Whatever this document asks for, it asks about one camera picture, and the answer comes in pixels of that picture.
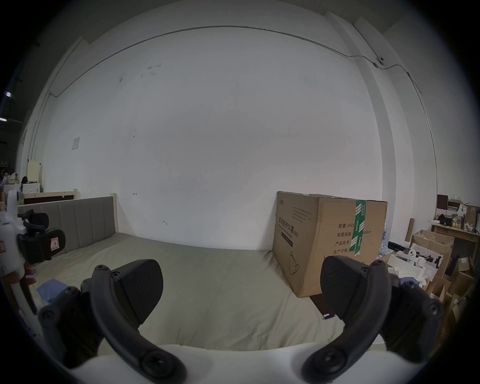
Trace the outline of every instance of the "upholstered headboard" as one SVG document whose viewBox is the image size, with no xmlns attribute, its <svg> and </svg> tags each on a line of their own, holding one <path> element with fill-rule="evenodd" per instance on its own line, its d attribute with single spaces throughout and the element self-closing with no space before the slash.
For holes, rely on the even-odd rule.
<svg viewBox="0 0 480 384">
<path fill-rule="evenodd" d="M 18 213 L 29 209 L 48 215 L 49 229 L 65 232 L 65 249 L 58 255 L 109 238 L 116 232 L 116 195 L 92 199 L 66 200 L 20 205 Z"/>
</svg>

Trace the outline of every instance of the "clutter pile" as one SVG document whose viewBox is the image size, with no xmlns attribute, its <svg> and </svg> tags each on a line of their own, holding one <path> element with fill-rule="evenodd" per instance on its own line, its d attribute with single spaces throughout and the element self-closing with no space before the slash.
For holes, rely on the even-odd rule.
<svg viewBox="0 0 480 384">
<path fill-rule="evenodd" d="M 442 224 L 466 232 L 480 233 L 480 207 L 463 203 L 457 196 L 437 195 L 437 209 L 432 224 Z"/>
<path fill-rule="evenodd" d="M 454 330 L 474 289 L 471 259 L 451 257 L 454 240 L 452 236 L 421 230 L 412 236 L 409 248 L 389 243 L 389 248 L 395 250 L 381 258 L 390 273 L 398 275 L 401 281 L 414 279 L 430 297 L 444 305 L 439 345 Z"/>
</svg>

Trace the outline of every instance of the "cardboard box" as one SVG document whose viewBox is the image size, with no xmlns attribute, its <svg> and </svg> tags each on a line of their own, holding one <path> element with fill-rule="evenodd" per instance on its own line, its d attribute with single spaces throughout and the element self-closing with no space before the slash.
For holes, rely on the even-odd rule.
<svg viewBox="0 0 480 384">
<path fill-rule="evenodd" d="M 459 257 L 456 261 L 456 266 L 460 272 L 468 271 L 470 269 L 470 262 L 468 260 L 468 257 Z"/>
<path fill-rule="evenodd" d="M 480 207 L 477 207 L 475 205 L 467 205 L 467 213 L 465 213 L 465 223 L 470 224 L 475 228 L 477 225 L 477 212 L 480 209 Z"/>
<path fill-rule="evenodd" d="M 343 255 L 371 264 L 378 255 L 387 203 L 279 192 L 273 253 L 298 297 L 322 293 L 324 259 Z"/>
<path fill-rule="evenodd" d="M 448 336 L 455 329 L 460 316 L 462 315 L 463 310 L 467 306 L 467 300 L 462 299 L 458 295 L 452 295 L 450 306 L 448 311 L 446 311 L 443 321 L 442 334 Z"/>
<path fill-rule="evenodd" d="M 451 282 L 440 276 L 435 276 L 433 281 L 428 285 L 426 292 L 435 295 L 438 300 L 445 303 L 445 296 L 448 294 Z"/>
<path fill-rule="evenodd" d="M 445 269 L 447 269 L 450 262 L 450 255 L 452 254 L 453 242 L 455 238 L 452 236 L 443 235 L 437 232 L 425 231 L 422 229 L 412 236 L 412 244 L 418 244 L 421 247 L 427 248 L 431 251 L 437 252 L 443 256 L 442 263 L 437 270 L 437 276 L 443 277 Z"/>
<path fill-rule="evenodd" d="M 451 294 L 457 294 L 459 296 L 465 295 L 465 292 L 473 284 L 473 277 L 467 275 L 464 272 L 458 271 L 456 269 L 452 275 L 452 283 L 448 288 L 448 292 Z"/>
</svg>

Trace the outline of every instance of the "blue cloth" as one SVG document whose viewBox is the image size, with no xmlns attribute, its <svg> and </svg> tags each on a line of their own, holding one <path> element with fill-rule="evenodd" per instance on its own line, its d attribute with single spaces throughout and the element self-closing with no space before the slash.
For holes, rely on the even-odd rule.
<svg viewBox="0 0 480 384">
<path fill-rule="evenodd" d="M 406 283 L 407 281 L 413 281 L 415 285 L 419 284 L 419 282 L 414 277 L 402 277 L 400 279 L 400 284 Z"/>
<path fill-rule="evenodd" d="M 51 304 L 54 299 L 67 287 L 68 285 L 63 284 L 58 280 L 51 279 L 39 286 L 36 291 L 43 300 L 45 300 L 48 304 Z"/>
</svg>

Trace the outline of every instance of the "white wall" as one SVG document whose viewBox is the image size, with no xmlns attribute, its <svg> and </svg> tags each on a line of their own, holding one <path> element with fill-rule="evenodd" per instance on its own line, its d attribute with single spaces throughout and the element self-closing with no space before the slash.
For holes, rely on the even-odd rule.
<svg viewBox="0 0 480 384">
<path fill-rule="evenodd" d="M 422 92 L 436 154 L 438 193 L 480 205 L 480 116 L 461 67 L 415 12 L 400 19 L 385 37 Z"/>
<path fill-rule="evenodd" d="M 398 198 L 395 203 L 398 209 L 395 210 L 395 214 L 401 212 L 402 215 L 400 220 L 396 220 L 399 228 L 393 229 L 392 240 L 398 242 L 405 238 L 409 217 L 415 219 L 413 226 L 415 233 L 430 227 L 428 221 L 433 218 L 435 212 L 437 177 L 432 137 L 419 95 L 406 73 L 408 67 L 386 38 L 366 20 L 358 19 L 355 28 L 368 42 L 374 53 L 384 59 L 383 68 L 389 68 L 376 71 L 378 76 L 382 76 L 384 84 L 389 89 L 383 98 L 390 99 L 390 106 L 400 103 L 393 110 L 403 115 L 403 117 L 400 116 L 400 120 L 394 119 L 400 124 L 392 126 L 392 128 L 397 127 L 392 130 L 397 169 Z"/>
<path fill-rule="evenodd" d="M 364 56 L 355 60 L 367 86 L 380 135 L 382 199 L 389 204 L 385 238 L 401 242 L 412 217 L 415 182 L 412 147 L 403 109 L 388 73 L 374 67 L 375 53 L 358 30 L 330 12 L 326 17 L 342 36 L 352 55 Z"/>
<path fill-rule="evenodd" d="M 348 53 L 324 17 L 288 4 L 180 2 L 113 28 L 62 71 L 73 80 L 142 39 L 215 24 Z M 120 230 L 157 240 L 269 249 L 278 190 L 382 197 L 379 133 L 355 62 L 271 32 L 194 30 L 129 48 L 51 97 L 37 138 L 46 191 L 117 192 Z"/>
</svg>

